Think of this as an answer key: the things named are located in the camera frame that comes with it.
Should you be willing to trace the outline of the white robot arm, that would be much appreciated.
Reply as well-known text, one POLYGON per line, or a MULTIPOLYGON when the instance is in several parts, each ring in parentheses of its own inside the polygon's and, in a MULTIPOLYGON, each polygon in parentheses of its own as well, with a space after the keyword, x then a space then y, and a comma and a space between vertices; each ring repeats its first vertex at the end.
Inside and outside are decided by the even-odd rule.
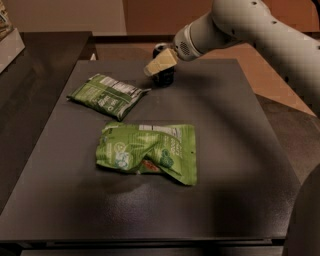
MULTIPOLYGON (((320 116, 319 42, 277 20, 262 0, 213 0, 211 10, 179 30, 144 73, 151 77, 179 60, 192 61, 241 41, 252 45, 320 116)), ((320 166, 298 192, 282 255, 320 256, 320 166)))

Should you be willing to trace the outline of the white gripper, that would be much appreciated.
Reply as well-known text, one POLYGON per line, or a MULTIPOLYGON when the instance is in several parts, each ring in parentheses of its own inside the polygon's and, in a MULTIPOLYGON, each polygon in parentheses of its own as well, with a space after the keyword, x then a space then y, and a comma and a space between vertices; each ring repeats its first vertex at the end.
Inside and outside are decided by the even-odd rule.
POLYGON ((176 52, 171 48, 167 48, 144 67, 146 76, 151 77, 174 67, 178 63, 178 58, 183 61, 193 61, 202 56, 192 42, 191 25, 186 25, 177 32, 173 39, 173 47, 176 52))

